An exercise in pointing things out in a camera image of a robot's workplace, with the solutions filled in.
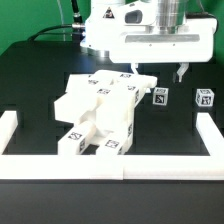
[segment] white block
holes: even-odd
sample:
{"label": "white block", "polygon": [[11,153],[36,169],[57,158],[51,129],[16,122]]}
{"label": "white block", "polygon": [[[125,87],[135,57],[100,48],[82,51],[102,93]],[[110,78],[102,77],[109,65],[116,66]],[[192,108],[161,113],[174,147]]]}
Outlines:
{"label": "white block", "polygon": [[224,138],[208,113],[198,113],[196,128],[209,154],[224,158]]}
{"label": "white block", "polygon": [[143,79],[146,85],[146,88],[155,88],[157,85],[157,77],[155,76],[148,76],[148,75],[143,75]]}
{"label": "white block", "polygon": [[[91,121],[96,125],[96,110],[87,111],[81,118],[81,121]],[[99,146],[102,140],[110,134],[111,131],[100,129],[96,126],[96,133],[90,141],[91,145]]]}
{"label": "white block", "polygon": [[153,93],[153,104],[166,106],[168,101],[168,92],[168,88],[156,87]]}
{"label": "white block", "polygon": [[123,164],[117,157],[91,156],[90,179],[123,180]]}
{"label": "white block", "polygon": [[79,126],[72,128],[58,141],[58,155],[69,157],[82,154],[89,146],[95,132],[96,127],[90,121],[85,121]]}
{"label": "white block", "polygon": [[134,75],[132,73],[125,73],[125,72],[120,72],[120,74],[117,76],[116,82],[122,82],[122,83],[130,83],[131,80],[134,78]]}
{"label": "white block", "polygon": [[122,72],[110,71],[110,70],[98,70],[94,73],[93,77],[99,78],[100,80],[110,79],[111,84],[117,83],[117,78]]}
{"label": "white block", "polygon": [[104,139],[96,150],[96,155],[115,156],[121,154],[125,138],[119,134],[111,133]]}
{"label": "white block", "polygon": [[79,124],[81,117],[96,105],[97,97],[89,91],[82,91],[79,95],[67,93],[54,102],[55,119]]}
{"label": "white block", "polygon": [[79,91],[82,88],[82,86],[88,84],[88,77],[89,74],[70,75],[65,92],[69,93]]}
{"label": "white block", "polygon": [[123,122],[120,127],[115,130],[115,133],[122,136],[125,140],[121,154],[128,152],[133,143],[133,132],[134,132],[134,118],[129,121]]}
{"label": "white block", "polygon": [[97,106],[105,102],[106,98],[111,95],[113,89],[113,85],[102,85],[96,89]]}
{"label": "white block", "polygon": [[16,111],[5,111],[0,118],[0,154],[4,152],[17,125]]}
{"label": "white block", "polygon": [[119,83],[120,88],[123,88],[123,90],[128,90],[129,99],[132,97],[132,101],[134,101],[134,106],[136,107],[141,99],[145,95],[145,88],[140,85],[139,83]]}
{"label": "white block", "polygon": [[135,93],[124,88],[116,88],[105,103],[96,110],[97,128],[114,131],[124,121],[133,120]]}
{"label": "white block", "polygon": [[197,89],[195,102],[200,107],[212,107],[214,93],[211,89]]}

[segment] cable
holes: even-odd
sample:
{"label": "cable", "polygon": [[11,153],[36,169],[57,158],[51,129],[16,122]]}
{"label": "cable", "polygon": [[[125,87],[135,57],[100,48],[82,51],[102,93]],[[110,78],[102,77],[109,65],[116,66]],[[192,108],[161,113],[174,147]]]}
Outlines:
{"label": "cable", "polygon": [[61,16],[61,24],[64,25],[65,24],[65,21],[64,21],[64,14],[63,14],[62,6],[61,6],[61,1],[60,0],[57,0],[57,3],[58,3],[58,8],[59,8],[60,16]]}
{"label": "cable", "polygon": [[201,11],[204,13],[205,12],[205,9],[204,9],[204,6],[201,2],[201,0],[196,0],[197,4],[198,4],[198,7],[201,9]]}
{"label": "cable", "polygon": [[72,9],[73,9],[73,19],[75,23],[82,23],[82,16],[79,12],[79,7],[76,0],[71,0]]}
{"label": "cable", "polygon": [[34,41],[38,36],[42,35],[43,33],[46,33],[51,30],[63,29],[63,28],[72,28],[72,24],[64,24],[64,25],[52,26],[52,27],[45,28],[45,29],[39,31],[38,33],[32,35],[31,37],[29,37],[27,40]]}
{"label": "cable", "polygon": [[39,33],[38,36],[41,35],[54,35],[54,36],[59,36],[59,35],[80,35],[79,32],[63,32],[63,33]]}

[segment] black tabletop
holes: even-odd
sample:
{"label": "black tabletop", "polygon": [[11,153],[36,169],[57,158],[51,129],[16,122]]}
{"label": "black tabletop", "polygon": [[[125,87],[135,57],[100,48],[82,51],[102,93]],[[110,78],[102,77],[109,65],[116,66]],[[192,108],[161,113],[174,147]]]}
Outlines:
{"label": "black tabletop", "polygon": [[[139,73],[157,76],[158,86],[169,88],[169,97],[167,106],[157,106],[152,93],[145,95],[135,110],[127,154],[207,156],[195,127],[198,112],[208,112],[224,133],[221,64],[215,58],[190,64],[182,83],[173,81],[178,68],[139,65]],[[71,73],[99,69],[131,72],[129,64],[86,55],[71,42],[11,45],[0,57],[0,113],[16,110],[19,125],[4,154],[57,154],[57,141],[72,126],[54,120],[53,102]],[[196,105],[200,88],[215,93],[213,107]],[[220,181],[1,181],[0,198],[1,223],[224,223]]]}

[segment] white robot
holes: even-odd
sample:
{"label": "white robot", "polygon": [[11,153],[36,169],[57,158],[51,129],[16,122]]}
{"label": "white robot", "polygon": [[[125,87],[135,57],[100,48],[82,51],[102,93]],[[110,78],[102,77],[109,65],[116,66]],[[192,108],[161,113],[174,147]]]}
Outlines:
{"label": "white robot", "polygon": [[208,13],[187,16],[188,0],[92,0],[83,52],[114,63],[180,63],[181,82],[189,62],[213,55],[217,20]]}

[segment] black cable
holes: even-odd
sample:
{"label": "black cable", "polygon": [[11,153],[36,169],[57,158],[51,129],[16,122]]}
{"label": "black cable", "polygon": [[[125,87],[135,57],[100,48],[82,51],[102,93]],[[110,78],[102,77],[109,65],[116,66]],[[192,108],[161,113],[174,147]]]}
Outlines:
{"label": "black cable", "polygon": [[45,28],[38,33],[32,35],[27,40],[28,41],[34,41],[39,35],[42,35],[43,33],[46,33],[47,31],[56,30],[56,29],[64,29],[64,28],[72,28],[72,24],[65,24],[65,25],[59,25],[59,26],[51,26],[48,28]]}
{"label": "black cable", "polygon": [[73,15],[74,22],[75,23],[82,23],[82,16],[80,15],[77,1],[76,0],[71,0],[71,3],[72,3],[72,9],[73,9],[73,13],[74,13],[74,15]]}
{"label": "black cable", "polygon": [[53,36],[62,36],[62,35],[67,35],[67,36],[81,36],[80,32],[63,32],[63,33],[39,33],[38,36],[42,35],[53,35]]}

